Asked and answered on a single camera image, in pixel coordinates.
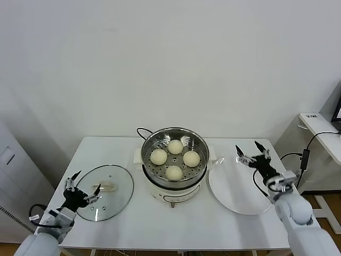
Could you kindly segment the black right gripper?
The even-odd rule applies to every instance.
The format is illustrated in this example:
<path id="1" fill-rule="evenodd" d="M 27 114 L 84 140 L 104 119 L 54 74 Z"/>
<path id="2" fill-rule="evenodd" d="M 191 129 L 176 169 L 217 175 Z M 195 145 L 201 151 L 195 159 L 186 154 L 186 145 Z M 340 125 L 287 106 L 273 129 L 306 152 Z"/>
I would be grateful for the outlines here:
<path id="1" fill-rule="evenodd" d="M 263 178 L 263 181 L 268 181 L 280 174 L 271 165 L 270 153 L 262 144 L 258 141 L 254 141 L 257 149 L 260 151 L 260 155 L 249 157 L 246 156 L 243 151 L 236 145 L 236 151 L 238 155 L 238 162 L 242 164 L 248 164 L 250 168 L 256 169 Z"/>

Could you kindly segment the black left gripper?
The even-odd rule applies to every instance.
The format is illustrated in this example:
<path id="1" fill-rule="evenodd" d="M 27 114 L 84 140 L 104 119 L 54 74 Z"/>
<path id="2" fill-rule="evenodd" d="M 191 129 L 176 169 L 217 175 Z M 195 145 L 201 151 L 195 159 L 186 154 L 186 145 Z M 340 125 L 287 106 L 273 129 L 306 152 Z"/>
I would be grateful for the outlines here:
<path id="1" fill-rule="evenodd" d="M 85 208 L 88 206 L 88 202 L 96 202 L 99 197 L 99 192 L 101 190 L 101 184 L 99 184 L 94 191 L 94 193 L 88 196 L 82 190 L 75 188 L 74 181 L 79 176 L 81 171 L 75 173 L 71 178 L 68 177 L 64 183 L 63 196 L 65 202 L 63 203 L 63 208 L 68 208 L 71 211 L 77 211 L 79 208 Z"/>

